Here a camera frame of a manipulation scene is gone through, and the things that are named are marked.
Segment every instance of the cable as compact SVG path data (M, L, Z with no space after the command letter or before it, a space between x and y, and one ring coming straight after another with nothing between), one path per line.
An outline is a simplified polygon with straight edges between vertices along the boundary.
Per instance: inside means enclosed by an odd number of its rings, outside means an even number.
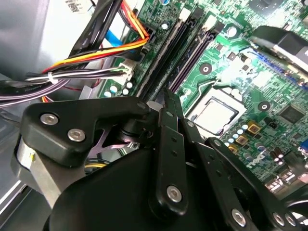
M100 164L100 163L96 163L96 164L89 163L89 164L85 165L85 168L89 168L89 167L99 167L99 168L102 168L102 167L105 167L105 166L107 166L107 165Z

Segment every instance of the white connector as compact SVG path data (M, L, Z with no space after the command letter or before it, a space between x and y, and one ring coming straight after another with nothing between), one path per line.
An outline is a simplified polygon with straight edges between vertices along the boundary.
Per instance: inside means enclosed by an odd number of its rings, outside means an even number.
M120 63L119 67L123 67L125 70L125 74L123 74L122 77L115 77L112 78L113 81L117 82L118 84L121 84L122 86L125 85L127 81L130 81L134 74L134 69L136 67L136 62L126 59L124 62Z
M186 22L190 14L191 14L191 11L184 7L180 13L179 19Z

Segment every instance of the white label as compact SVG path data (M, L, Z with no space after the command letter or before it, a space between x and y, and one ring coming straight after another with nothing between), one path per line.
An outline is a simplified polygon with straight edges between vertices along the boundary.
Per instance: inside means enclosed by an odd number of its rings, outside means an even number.
M73 13L87 13L92 7L90 0L65 0L65 3Z

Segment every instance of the wire bundle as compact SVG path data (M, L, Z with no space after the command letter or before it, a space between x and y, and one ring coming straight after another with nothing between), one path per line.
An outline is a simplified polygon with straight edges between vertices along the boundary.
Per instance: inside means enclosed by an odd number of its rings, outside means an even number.
M140 38L136 41L114 48L99 49L105 37L114 15L118 12L119 6L126 21L130 26L138 31ZM2 88L0 94L0 108L24 103L33 99L42 98L43 102L51 102L46 95L64 87L72 79L97 79L99 83L102 78L120 77L125 73L122 68L113 70L89 70L84 69L91 61L105 59L109 57L121 57L128 51L139 48L147 43L149 35L129 8L122 0L104 0L97 6L93 17L89 21L84 32L75 43L70 56L62 61L56 62L47 68L42 74L28 73L26 83L33 85L24 88L13 88L10 93L4 93Z

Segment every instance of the blue cable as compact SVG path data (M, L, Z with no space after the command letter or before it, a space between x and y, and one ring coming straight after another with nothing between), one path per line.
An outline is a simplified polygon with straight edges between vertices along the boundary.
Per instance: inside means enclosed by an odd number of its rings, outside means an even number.
M107 31L105 38L113 47L119 47L123 45L123 42L119 40L110 30Z

